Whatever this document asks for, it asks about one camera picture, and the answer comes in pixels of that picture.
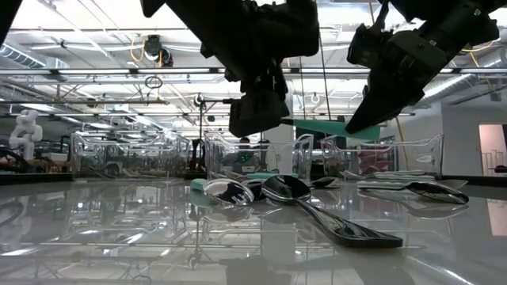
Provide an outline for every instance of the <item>spoon bowl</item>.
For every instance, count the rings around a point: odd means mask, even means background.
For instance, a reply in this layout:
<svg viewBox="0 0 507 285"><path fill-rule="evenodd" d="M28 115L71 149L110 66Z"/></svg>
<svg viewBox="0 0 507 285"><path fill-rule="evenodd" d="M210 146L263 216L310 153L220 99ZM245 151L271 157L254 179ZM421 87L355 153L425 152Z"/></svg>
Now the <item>spoon bowl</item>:
<svg viewBox="0 0 507 285"><path fill-rule="evenodd" d="M248 206L255 196L248 187L232 179L211 180L203 186L204 194L229 205Z"/></svg>

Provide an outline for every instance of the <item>metal spoon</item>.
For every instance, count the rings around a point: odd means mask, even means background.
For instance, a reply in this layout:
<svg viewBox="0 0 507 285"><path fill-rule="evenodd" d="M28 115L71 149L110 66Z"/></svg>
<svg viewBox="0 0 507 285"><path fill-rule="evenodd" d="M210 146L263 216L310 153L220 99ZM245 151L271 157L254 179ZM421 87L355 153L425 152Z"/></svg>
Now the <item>metal spoon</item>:
<svg viewBox="0 0 507 285"><path fill-rule="evenodd" d="M288 175L269 178L262 187L268 198L278 203L300 205L317 221L322 232L338 244L357 248L396 248L402 246L399 237L383 234L347 221L305 202L311 190L301 180Z"/></svg>
<svg viewBox="0 0 507 285"><path fill-rule="evenodd" d="M323 177L315 181L310 182L310 185L314 188L340 188L339 179L337 177Z"/></svg>
<svg viewBox="0 0 507 285"><path fill-rule="evenodd" d="M357 182L357 187L361 190L410 190L418 195L445 203L468 203L468 196L458 191L457 188L463 187L467 182L463 180L448 181L415 181L409 183L390 183L390 182Z"/></svg>
<svg viewBox="0 0 507 285"><path fill-rule="evenodd" d="M255 200L248 187L232 179L211 180L203 186L203 191L207 196L229 205L247 206Z"/></svg>
<svg viewBox="0 0 507 285"><path fill-rule="evenodd" d="M413 217L424 219L447 219L457 216L468 209L468 205L449 205L442 203L433 203L429 207L416 209L409 203L406 203L400 199L394 199L387 195L381 195L377 192L362 191L361 193L357 193L357 195L374 200L384 200L390 201L392 203L398 203L408 210L407 214L412 215Z"/></svg>

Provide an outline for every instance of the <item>metal frame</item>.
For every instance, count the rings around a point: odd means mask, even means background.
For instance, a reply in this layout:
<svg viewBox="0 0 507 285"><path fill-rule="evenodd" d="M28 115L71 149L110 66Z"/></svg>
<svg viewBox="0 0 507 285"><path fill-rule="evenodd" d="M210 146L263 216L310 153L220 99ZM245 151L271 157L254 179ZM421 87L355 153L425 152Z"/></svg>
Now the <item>metal frame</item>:
<svg viewBox="0 0 507 285"><path fill-rule="evenodd" d="M324 74L322 68L283 68L284 74ZM368 68L336 67L326 68L328 74L368 75ZM444 68L439 75L456 74L501 74L507 73L507 68L479 67L479 68ZM108 69L12 69L0 70L0 76L11 75L125 75L125 74L225 74L222 67L192 67L192 68L108 68Z"/></svg>

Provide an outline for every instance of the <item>white robot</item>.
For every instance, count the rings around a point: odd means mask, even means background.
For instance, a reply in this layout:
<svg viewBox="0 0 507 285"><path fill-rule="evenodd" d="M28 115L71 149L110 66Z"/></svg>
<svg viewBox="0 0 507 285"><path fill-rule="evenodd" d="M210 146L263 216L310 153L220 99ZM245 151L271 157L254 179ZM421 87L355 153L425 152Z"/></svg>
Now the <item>white robot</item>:
<svg viewBox="0 0 507 285"><path fill-rule="evenodd" d="M39 113L35 110L21 111L21 115L16 118L16 128L10 134L10 147L18 148L23 146L23 158L26 161L33 159L34 143L42 140L42 127L35 122L38 116ZM22 138L18 138L22 132L25 134Z"/></svg>

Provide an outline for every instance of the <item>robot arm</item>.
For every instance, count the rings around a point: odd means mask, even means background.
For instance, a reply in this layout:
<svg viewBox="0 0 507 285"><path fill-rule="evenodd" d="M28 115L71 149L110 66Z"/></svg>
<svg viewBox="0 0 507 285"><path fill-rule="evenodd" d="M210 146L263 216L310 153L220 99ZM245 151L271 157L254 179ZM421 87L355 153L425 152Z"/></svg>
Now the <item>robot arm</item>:
<svg viewBox="0 0 507 285"><path fill-rule="evenodd" d="M361 25L350 44L347 60L371 68L364 99L346 130L355 133L395 118L425 95L423 88L467 45L499 37L489 13L506 0L392 0L408 20L425 20L416 30L383 31L389 0L383 3L376 23Z"/></svg>
<svg viewBox="0 0 507 285"><path fill-rule="evenodd" d="M499 36L489 13L507 0L392 0L408 20L425 20L417 30L384 31L389 0L372 27L361 25L347 60L369 67L364 100L346 130L355 133L395 118L425 95L423 88L467 45ZM141 0L145 16L164 3L227 68L226 79L241 81L246 95L231 104L230 131L240 137L276 127L288 115L283 58L318 51L317 6L311 0L287 0L257 6L250 0Z"/></svg>
<svg viewBox="0 0 507 285"><path fill-rule="evenodd" d="M39 116L38 111L23 110L16 118L16 127L10 134L9 145L12 148L23 146L23 158L25 160L33 159L34 144L42 140L42 127L36 124L36 118Z"/></svg>
<svg viewBox="0 0 507 285"><path fill-rule="evenodd" d="M280 125L289 115L281 62L318 51L315 2L141 0L144 15L152 16L164 3L200 39L201 54L214 55L226 67L228 81L241 81L246 95L231 101L231 133L242 137Z"/></svg>

